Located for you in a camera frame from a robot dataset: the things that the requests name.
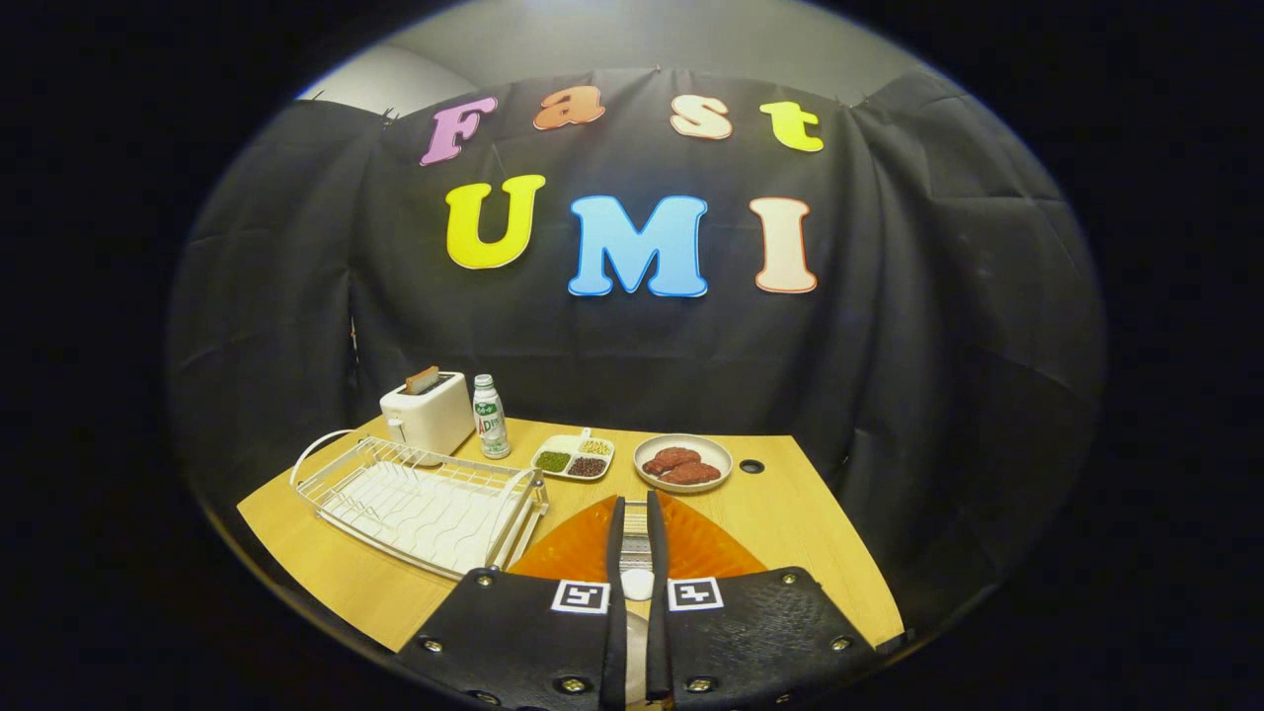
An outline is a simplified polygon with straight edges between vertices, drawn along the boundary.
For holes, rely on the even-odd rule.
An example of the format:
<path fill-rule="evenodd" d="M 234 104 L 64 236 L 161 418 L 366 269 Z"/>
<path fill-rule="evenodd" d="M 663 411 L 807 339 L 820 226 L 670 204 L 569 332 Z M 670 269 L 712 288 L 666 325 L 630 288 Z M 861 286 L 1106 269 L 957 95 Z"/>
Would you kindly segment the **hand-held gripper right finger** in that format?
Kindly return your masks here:
<path fill-rule="evenodd" d="M 808 710 L 880 663 L 801 567 L 672 576 L 664 500 L 647 496 L 647 701 L 665 710 Z"/>

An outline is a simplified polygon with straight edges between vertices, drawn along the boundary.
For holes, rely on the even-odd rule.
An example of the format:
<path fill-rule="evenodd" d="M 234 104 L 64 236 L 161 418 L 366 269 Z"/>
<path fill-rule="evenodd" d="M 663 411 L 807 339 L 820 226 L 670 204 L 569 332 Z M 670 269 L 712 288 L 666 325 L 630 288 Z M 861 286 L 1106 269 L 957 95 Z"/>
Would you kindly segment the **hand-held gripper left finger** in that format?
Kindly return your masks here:
<path fill-rule="evenodd" d="M 469 571 L 396 654 L 396 671 L 458 710 L 623 710 L 624 517 L 614 497 L 597 536 L 604 581 Z"/>

